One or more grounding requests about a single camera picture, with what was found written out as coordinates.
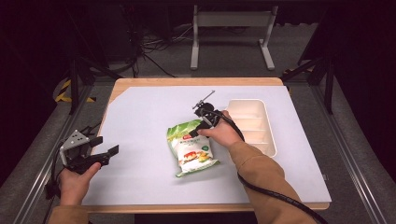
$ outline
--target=brown jacket sleeve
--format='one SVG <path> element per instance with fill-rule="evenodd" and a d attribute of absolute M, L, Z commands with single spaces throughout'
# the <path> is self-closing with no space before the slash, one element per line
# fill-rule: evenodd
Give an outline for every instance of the brown jacket sleeve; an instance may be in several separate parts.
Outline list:
<path fill-rule="evenodd" d="M 263 155 L 257 148 L 239 142 L 230 146 L 229 151 L 238 173 L 248 183 L 301 201 L 296 191 L 285 180 L 284 171 L 279 164 Z M 245 188 L 245 191 L 260 224 L 316 223 L 311 216 L 291 204 L 248 188 Z"/>
<path fill-rule="evenodd" d="M 83 206 L 57 206 L 52 210 L 49 224 L 86 224 L 88 212 Z"/>

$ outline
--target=chip bag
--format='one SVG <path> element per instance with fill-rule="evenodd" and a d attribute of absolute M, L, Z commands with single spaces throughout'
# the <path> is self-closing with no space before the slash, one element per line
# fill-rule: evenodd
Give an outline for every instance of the chip bag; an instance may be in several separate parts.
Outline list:
<path fill-rule="evenodd" d="M 181 172 L 176 174 L 177 177 L 201 171 L 219 163 L 218 160 L 213 159 L 207 137 L 201 135 L 191 137 L 189 135 L 189 132 L 194 130 L 200 122 L 199 119 L 195 119 L 168 128 L 166 134 L 168 146 L 181 168 Z"/>

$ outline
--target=cable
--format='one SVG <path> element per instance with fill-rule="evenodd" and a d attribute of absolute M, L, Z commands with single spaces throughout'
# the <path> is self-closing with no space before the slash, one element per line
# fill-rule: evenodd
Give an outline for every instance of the cable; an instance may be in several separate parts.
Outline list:
<path fill-rule="evenodd" d="M 281 201 L 283 201 L 285 203 L 289 203 L 289 204 L 291 204 L 291 205 L 303 210 L 309 216 L 311 216 L 312 218 L 316 219 L 320 223 L 328 224 L 328 222 L 323 217 L 321 217 L 318 213 L 314 212 L 309 207 L 305 206 L 303 203 L 300 203 L 300 202 L 298 202 L 298 201 L 296 201 L 296 200 L 294 200 L 294 199 L 292 199 L 292 198 L 290 198 L 290 197 L 288 197 L 288 196 L 286 196 L 284 194 L 281 194 L 281 193 L 278 193 L 278 192 L 275 192 L 275 191 L 271 191 L 269 189 L 262 189 L 260 187 L 254 186 L 254 185 L 248 183 L 239 173 L 237 173 L 237 174 L 238 174 L 238 179 L 247 188 L 252 189 L 252 190 L 254 190 L 256 192 L 259 192 L 261 194 L 265 194 L 265 195 L 277 198 L 277 199 L 279 199 L 279 200 L 281 200 Z"/>
<path fill-rule="evenodd" d="M 177 43 L 180 43 L 181 41 L 183 41 L 185 39 L 192 40 L 190 38 L 184 37 L 184 35 L 187 35 L 188 32 L 191 31 L 191 28 L 192 28 L 192 26 L 190 26 L 188 29 L 183 31 L 179 36 L 171 37 L 171 41 L 168 44 L 165 44 L 164 43 L 165 41 L 163 39 L 158 39 L 157 38 L 157 39 L 151 40 L 149 38 L 148 39 L 149 42 L 144 42 L 143 44 L 141 44 L 141 47 L 142 47 L 142 49 L 149 49 L 149 51 L 146 51 L 146 53 L 150 53 L 150 52 L 152 52 L 154 50 L 159 50 L 159 51 L 165 50 L 165 49 L 169 48 L 170 46 L 172 46 L 174 44 L 177 44 Z M 147 47 L 147 45 L 153 45 L 153 44 L 155 44 L 155 46 L 153 48 Z"/>
<path fill-rule="evenodd" d="M 91 127 L 91 126 L 87 126 L 87 127 L 85 127 L 84 129 L 82 129 L 82 130 L 79 131 L 79 132 L 82 133 L 82 134 L 84 134 L 85 136 L 93 135 L 93 133 L 91 133 L 91 131 L 92 131 L 93 129 L 95 129 L 97 126 L 99 126 L 101 123 L 102 123 L 102 121 L 96 123 L 96 124 L 93 125 L 92 127 Z"/>
<path fill-rule="evenodd" d="M 61 141 L 58 144 L 57 148 L 60 148 L 63 144 L 64 144 L 64 141 Z M 56 166 L 56 161 L 58 160 L 58 157 L 59 157 L 59 150 L 56 151 L 56 153 L 52 159 L 52 165 L 51 165 L 51 170 L 50 170 L 51 185 L 57 185 L 56 176 L 55 176 L 55 166 Z"/>
<path fill-rule="evenodd" d="M 52 197 L 52 199 L 49 202 L 49 207 L 47 208 L 46 215 L 44 215 L 44 219 L 43 219 L 43 222 L 42 222 L 43 224 L 45 224 L 47 222 L 47 218 L 49 217 L 50 209 L 52 207 L 52 203 L 53 203 L 54 200 L 55 200 L 55 197 Z"/>
<path fill-rule="evenodd" d="M 228 27 L 224 27 L 224 29 L 222 29 L 222 30 L 233 33 L 235 35 L 241 35 L 242 33 L 244 33 L 247 30 L 247 27 L 235 27 L 235 26 L 230 27 L 230 26 L 228 26 Z"/>
<path fill-rule="evenodd" d="M 155 65 L 157 65 L 161 70 L 163 70 L 163 68 L 161 68 L 156 62 L 154 62 L 154 60 L 152 60 L 146 53 L 143 53 L 143 55 L 145 57 L 147 57 L 150 61 L 152 61 Z M 166 72 L 165 70 L 163 70 L 163 72 L 165 72 L 166 75 L 170 76 L 170 77 L 176 77 L 168 72 Z"/>
<path fill-rule="evenodd" d="M 211 110 L 206 110 L 206 109 L 202 109 L 202 111 L 209 113 L 209 114 L 214 114 L 222 119 L 224 119 L 228 124 L 231 125 L 231 127 L 233 127 L 233 129 L 238 133 L 238 135 L 241 137 L 241 139 L 245 142 L 245 137 L 242 134 L 241 130 L 239 130 L 238 126 L 236 126 L 235 122 L 233 122 L 232 119 L 227 118 L 225 115 L 223 115 L 221 112 L 217 113 L 215 111 L 211 111 Z"/>
<path fill-rule="evenodd" d="M 134 65 L 134 63 L 135 63 L 135 61 L 130 61 L 129 63 L 127 63 L 127 64 L 124 65 L 123 67 L 116 68 L 116 69 L 114 69 L 114 70 L 110 70 L 110 69 L 108 69 L 108 70 L 109 70 L 110 72 L 119 74 L 119 73 L 121 73 L 121 72 L 125 72 L 126 70 L 128 70 L 128 68 L 132 67 L 132 66 Z M 90 69 L 90 72 L 92 72 L 94 75 L 96 75 L 96 76 L 98 76 L 98 77 L 105 77 L 105 76 L 106 76 L 106 74 L 103 73 L 103 72 L 101 72 L 101 71 L 92 71 L 92 70 Z"/>

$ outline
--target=black cable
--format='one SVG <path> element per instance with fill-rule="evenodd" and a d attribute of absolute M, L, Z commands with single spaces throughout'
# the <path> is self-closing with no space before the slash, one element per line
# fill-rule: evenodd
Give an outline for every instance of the black cable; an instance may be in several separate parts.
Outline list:
<path fill-rule="evenodd" d="M 146 53 L 143 53 L 143 55 L 144 55 L 144 57 L 147 57 L 150 61 L 152 61 L 155 65 L 157 65 L 161 70 L 163 70 L 163 68 L 161 68 L 156 62 L 154 62 L 154 60 L 152 60 Z M 176 76 L 166 72 L 165 70 L 163 70 L 163 72 L 165 72 L 165 74 L 170 77 L 176 77 Z"/>
<path fill-rule="evenodd" d="M 242 33 L 244 33 L 247 30 L 247 27 L 224 27 L 224 29 L 222 29 L 222 30 L 230 32 L 235 35 L 241 35 Z"/>
<path fill-rule="evenodd" d="M 283 201 L 285 203 L 289 203 L 289 204 L 291 204 L 291 205 L 303 210 L 309 216 L 311 216 L 312 218 L 316 219 L 320 223 L 323 223 L 323 224 L 327 224 L 328 223 L 323 217 L 321 217 L 318 213 L 314 212 L 309 207 L 305 206 L 303 203 L 300 203 L 300 202 L 298 202 L 298 201 L 296 201 L 296 200 L 294 200 L 294 199 L 292 199 L 292 198 L 290 198 L 290 197 L 288 197 L 288 196 L 286 196 L 284 194 L 281 194 L 281 193 L 278 193 L 278 192 L 275 192 L 275 191 L 271 191 L 269 189 L 262 189 L 260 187 L 254 186 L 254 185 L 248 183 L 239 173 L 237 173 L 237 174 L 238 174 L 238 178 L 241 181 L 241 183 L 244 186 L 246 186 L 247 188 L 252 189 L 252 190 L 254 190 L 256 192 L 259 192 L 259 193 L 262 193 L 262 194 L 277 198 L 277 199 L 279 199 L 279 200 L 281 200 L 281 201 Z"/>
<path fill-rule="evenodd" d="M 120 73 L 125 72 L 126 70 L 128 70 L 130 67 L 132 67 L 134 65 L 134 63 L 135 63 L 135 61 L 130 61 L 129 63 L 127 63 L 123 67 L 116 68 L 116 69 L 113 69 L 113 70 L 110 70 L 110 69 L 108 69 L 108 70 L 113 72 L 113 73 L 120 74 Z M 105 77 L 106 76 L 106 74 L 101 72 L 101 71 L 92 71 L 92 70 L 90 70 L 90 72 L 92 72 L 97 77 Z"/>
<path fill-rule="evenodd" d="M 95 129 L 97 126 L 99 126 L 101 123 L 102 123 L 102 121 L 99 121 L 98 123 L 96 123 L 96 124 L 93 125 L 92 127 L 91 127 L 91 126 L 87 126 L 87 127 L 83 128 L 83 129 L 82 129 L 81 131 L 79 131 L 79 132 L 82 133 L 82 134 L 84 134 L 85 136 L 92 135 L 91 131 L 92 131 L 93 129 Z"/>
<path fill-rule="evenodd" d="M 157 38 L 157 39 L 152 40 L 149 37 L 148 41 L 143 42 L 143 44 L 141 44 L 141 48 L 142 49 L 149 49 L 149 51 L 146 51 L 145 53 L 151 53 L 154 50 L 163 51 L 163 50 L 169 48 L 172 45 L 178 44 L 181 41 L 183 41 L 185 39 L 188 39 L 187 37 L 183 37 L 183 36 L 189 35 L 191 33 L 191 31 L 192 31 L 191 28 L 192 28 L 192 26 L 189 29 L 187 29 L 186 31 L 181 32 L 180 35 L 175 35 L 175 36 L 171 37 L 171 40 L 170 41 L 166 41 L 166 43 L 161 38 Z M 155 44 L 155 45 L 154 45 L 154 47 L 147 47 L 146 46 L 146 45 L 150 45 L 150 44 Z"/>
<path fill-rule="evenodd" d="M 54 200 L 55 200 L 55 196 L 52 197 L 51 200 L 50 200 L 50 202 L 49 202 L 49 207 L 47 208 L 46 215 L 44 215 L 44 219 L 43 219 L 43 222 L 42 222 L 43 224 L 45 224 L 45 223 L 47 222 L 47 218 L 49 217 L 50 209 L 51 209 L 51 207 L 52 207 L 52 203 L 53 203 Z"/>
<path fill-rule="evenodd" d="M 63 144 L 64 144 L 64 142 L 61 141 L 58 144 L 57 148 L 60 148 Z M 51 173 L 50 173 L 50 181 L 51 181 L 52 184 L 55 184 L 55 182 L 56 182 L 55 166 L 56 166 L 56 161 L 58 160 L 58 157 L 59 157 L 59 149 L 56 150 L 56 153 L 55 153 L 54 157 L 52 158 L 52 165 L 51 165 L 51 170 L 50 170 L 51 171 Z"/>
<path fill-rule="evenodd" d="M 224 119 L 225 121 L 227 121 L 228 123 L 233 123 L 233 120 L 232 119 L 229 119 L 229 118 L 227 118 L 225 115 L 223 115 L 222 113 L 217 113 L 217 112 L 215 112 L 215 111 L 211 111 L 211 110 L 205 110 L 205 109 L 203 109 L 203 111 L 205 111 L 206 113 L 209 113 L 209 114 L 214 114 L 214 115 L 216 115 L 216 116 L 218 116 L 218 117 L 221 117 L 222 119 Z"/>

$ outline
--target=person's right hand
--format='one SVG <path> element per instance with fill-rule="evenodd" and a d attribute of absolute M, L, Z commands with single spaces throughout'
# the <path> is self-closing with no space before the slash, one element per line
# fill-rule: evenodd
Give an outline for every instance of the person's right hand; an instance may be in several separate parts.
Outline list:
<path fill-rule="evenodd" d="M 227 110 L 223 110 L 222 113 L 227 118 L 231 118 Z M 213 129 L 200 129 L 197 132 L 200 135 L 213 138 L 224 147 L 230 147 L 236 142 L 243 142 L 238 133 L 224 119 L 221 119 L 218 125 Z"/>

